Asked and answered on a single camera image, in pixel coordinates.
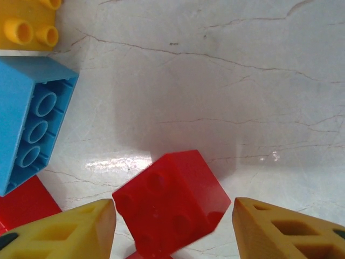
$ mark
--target building block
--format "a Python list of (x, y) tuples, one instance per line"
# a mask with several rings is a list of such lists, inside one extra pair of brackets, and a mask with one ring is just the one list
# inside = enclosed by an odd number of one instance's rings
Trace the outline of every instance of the building block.
[(345, 227), (338, 224), (242, 197), (232, 223), (241, 259), (345, 258)]
[(95, 201), (7, 232), (0, 258), (109, 259), (115, 226), (113, 200)]
[(0, 197), (0, 235), (60, 212), (55, 200), (35, 175), (13, 192)]
[(164, 155), (113, 198), (137, 252), (156, 259), (213, 232), (231, 203), (197, 150)]
[(77, 79), (48, 57), (0, 57), (0, 196), (48, 165)]
[(1, 0), (0, 49), (52, 50), (59, 40), (55, 11), (61, 0)]

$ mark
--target red block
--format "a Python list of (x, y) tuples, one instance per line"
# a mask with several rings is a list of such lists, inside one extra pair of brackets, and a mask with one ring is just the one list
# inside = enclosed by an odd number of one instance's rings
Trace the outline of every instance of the red block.
[(34, 176), (5, 197), (0, 197), (0, 235), (60, 212), (47, 189)]
[(231, 203), (197, 150), (164, 155), (113, 198), (144, 258), (164, 258), (213, 232)]

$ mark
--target yellow toy brick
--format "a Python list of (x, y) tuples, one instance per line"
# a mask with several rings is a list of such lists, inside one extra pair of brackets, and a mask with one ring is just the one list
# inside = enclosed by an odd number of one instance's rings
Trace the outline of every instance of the yellow toy brick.
[(344, 259), (345, 227), (268, 203), (236, 198), (241, 259)]
[(116, 225), (112, 199), (20, 226), (0, 237), (1, 259), (109, 259)]
[(62, 0), (0, 0), (0, 49), (52, 50), (59, 40), (55, 11)]

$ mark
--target white marble floor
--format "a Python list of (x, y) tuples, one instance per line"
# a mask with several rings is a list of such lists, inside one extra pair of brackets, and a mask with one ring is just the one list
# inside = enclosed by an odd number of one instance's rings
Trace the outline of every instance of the white marble floor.
[[(344, 0), (65, 0), (56, 50), (15, 52), (80, 72), (39, 177), (67, 210), (198, 149), (231, 199), (345, 225), (344, 12)], [(132, 248), (119, 217), (112, 259)], [(231, 209), (175, 258), (239, 258)]]

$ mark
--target blue toy brick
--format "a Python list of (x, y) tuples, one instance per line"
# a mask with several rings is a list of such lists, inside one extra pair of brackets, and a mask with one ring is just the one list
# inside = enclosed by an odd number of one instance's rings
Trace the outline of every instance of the blue toy brick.
[(0, 57), (0, 196), (48, 165), (77, 80), (48, 57)]

